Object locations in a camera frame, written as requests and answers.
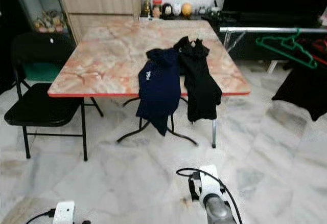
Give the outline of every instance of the marble floor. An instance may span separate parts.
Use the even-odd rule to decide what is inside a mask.
[[[13,88],[0,96],[1,222],[25,223],[61,200],[76,202],[75,224],[206,223],[205,211],[192,203],[181,167],[215,164],[239,206],[243,223],[327,223],[327,116],[312,122],[309,113],[271,101],[287,76],[272,75],[258,62],[238,62],[251,83],[247,97],[224,97],[217,107],[217,148],[211,122],[191,125],[180,102],[175,128],[199,147],[149,126],[141,134],[116,139],[138,126],[137,102],[98,99],[105,117],[86,108],[89,161],[80,138],[30,137],[32,158],[25,159],[20,127],[3,115],[17,99]],[[30,128],[32,131],[49,131]],[[52,132],[80,132],[80,112]],[[52,223],[42,217],[33,223]]]

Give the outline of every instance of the chair leg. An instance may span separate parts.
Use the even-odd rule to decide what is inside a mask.
[[[94,106],[96,107],[96,109],[98,110],[100,116],[103,117],[103,112],[101,111],[100,107],[98,106],[98,104],[97,104],[95,98],[91,97],[91,100],[92,100],[92,102],[93,102],[93,105],[94,105]]]
[[[87,161],[87,147],[86,147],[86,129],[85,129],[85,107],[84,101],[81,104],[81,113],[82,113],[82,131],[83,131],[83,153],[84,161]]]
[[[26,126],[22,127],[22,134],[24,136],[24,143],[25,143],[25,151],[26,151],[26,158],[30,159],[31,155],[30,155],[30,147],[29,147],[29,140],[27,138],[27,130],[26,130]]]

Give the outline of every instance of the black cloth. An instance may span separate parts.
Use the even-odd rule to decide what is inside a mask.
[[[209,73],[206,57],[209,49],[197,39],[191,43],[188,37],[182,38],[174,48],[179,52],[179,64],[185,74],[184,85],[188,90],[188,119],[217,118],[216,105],[220,104],[222,91]]]
[[[299,64],[288,75],[272,100],[283,100],[308,110],[313,121],[327,112],[327,70]]]
[[[153,49],[147,56],[149,61],[138,74],[141,101],[136,116],[151,122],[164,136],[168,116],[177,109],[180,98],[178,51]]]

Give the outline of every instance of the clothes hanger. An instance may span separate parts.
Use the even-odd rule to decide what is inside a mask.
[[[255,40],[255,43],[258,46],[262,46],[264,48],[267,48],[271,51],[274,51],[276,53],[279,53],[281,55],[284,55],[292,60],[295,60],[311,69],[315,69],[317,68],[318,64],[317,62],[314,60],[314,58],[312,57],[312,55],[306,51],[302,45],[298,44],[295,39],[300,35],[300,29],[297,28],[297,33],[295,35],[291,35],[289,37],[275,37],[275,36],[264,36],[264,37],[259,37]],[[265,40],[275,40],[278,41],[279,44],[281,45],[281,47],[284,47],[285,49],[288,50],[300,50],[303,54],[305,54],[308,58],[309,58],[309,62],[305,62],[289,53],[284,52],[283,50],[277,49],[275,47],[272,47],[270,45],[268,45],[267,43],[265,43]]]

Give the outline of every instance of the black cable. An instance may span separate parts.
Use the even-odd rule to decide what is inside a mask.
[[[186,171],[186,170],[191,170],[191,171],[196,171],[198,173],[204,173],[205,175],[208,175],[210,176],[212,179],[216,180],[217,182],[219,182],[219,184],[226,190],[226,192],[228,193],[233,205],[234,205],[234,208],[236,210],[236,214],[237,214],[237,217],[239,219],[239,223],[240,224],[243,224],[242,223],[242,219],[241,219],[241,215],[240,215],[240,212],[239,212],[239,209],[237,208],[237,205],[236,205],[236,202],[233,198],[233,196],[231,195],[229,189],[225,186],[225,184],[222,183],[222,181],[216,177],[214,177],[212,174],[209,174],[208,172],[205,172],[201,169],[195,169],[195,168],[183,168],[183,169],[179,169],[176,171],[176,174],[180,175],[180,176],[184,176],[184,177],[192,177],[192,174],[182,174],[180,173],[181,171]]]
[[[41,216],[46,216],[47,215],[48,217],[54,217],[55,212],[56,212],[56,209],[51,209],[51,210],[49,210],[47,212],[44,212],[44,213],[39,214],[37,216],[34,216],[32,219],[30,219],[28,222],[26,222],[26,224],[29,224],[31,221],[33,221],[33,220],[35,220],[35,219],[37,219],[37,218],[39,218]]]

